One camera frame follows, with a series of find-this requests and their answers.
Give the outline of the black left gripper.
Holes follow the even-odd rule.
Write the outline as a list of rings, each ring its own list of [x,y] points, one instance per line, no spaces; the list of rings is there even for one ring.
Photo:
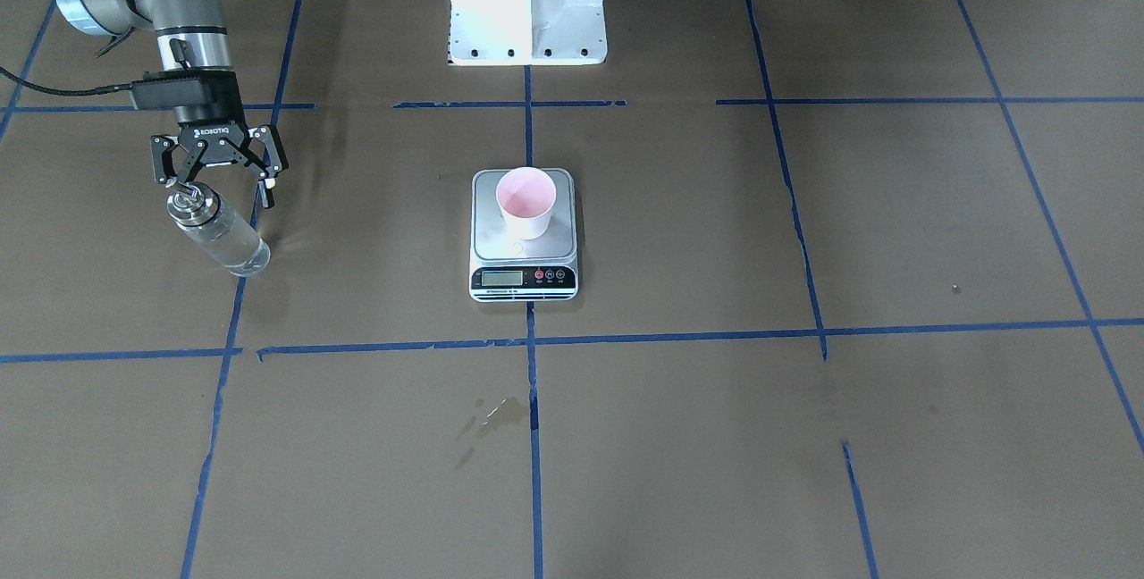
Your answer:
[[[243,164],[257,176],[257,196],[264,209],[275,206],[275,180],[289,168],[275,124],[251,128],[246,135],[240,86],[233,71],[194,71],[181,88],[175,108],[180,134],[150,138],[156,183],[180,196],[200,196],[191,183],[206,167]],[[175,150],[185,151],[176,168]]]

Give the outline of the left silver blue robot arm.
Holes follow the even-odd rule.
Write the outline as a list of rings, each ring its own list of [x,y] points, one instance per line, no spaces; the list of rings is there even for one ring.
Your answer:
[[[154,177],[186,184],[207,167],[239,164],[259,179],[263,207],[273,207],[275,179],[287,168],[272,124],[252,128],[235,74],[221,0],[55,0],[89,35],[114,43],[136,30],[156,35],[161,70],[128,87],[136,110],[172,110],[180,130],[152,136]]]

